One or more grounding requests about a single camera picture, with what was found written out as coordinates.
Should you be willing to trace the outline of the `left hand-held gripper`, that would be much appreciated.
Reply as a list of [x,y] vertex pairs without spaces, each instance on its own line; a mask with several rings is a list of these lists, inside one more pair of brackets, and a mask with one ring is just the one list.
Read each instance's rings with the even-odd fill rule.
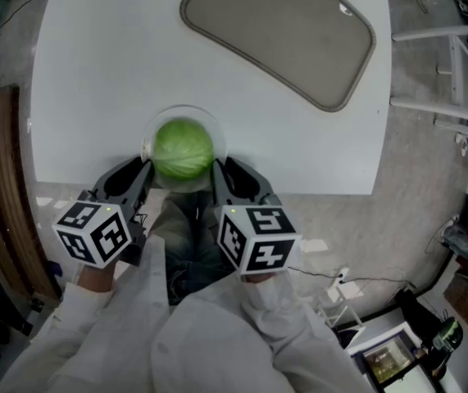
[[[137,266],[146,242],[137,215],[154,175],[150,160],[131,157],[96,182],[91,190],[96,199],[83,192],[69,201],[52,223],[67,254],[94,268],[105,268],[114,260]],[[116,202],[107,201],[113,198]]]

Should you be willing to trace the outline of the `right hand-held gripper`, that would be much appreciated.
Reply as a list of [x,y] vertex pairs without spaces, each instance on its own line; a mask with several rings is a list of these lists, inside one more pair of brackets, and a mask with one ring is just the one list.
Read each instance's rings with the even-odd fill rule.
[[[213,200],[219,218],[217,244],[238,274],[286,270],[298,253],[302,234],[281,205],[270,182],[253,167],[227,157],[211,165]],[[246,199],[264,199],[261,204]]]

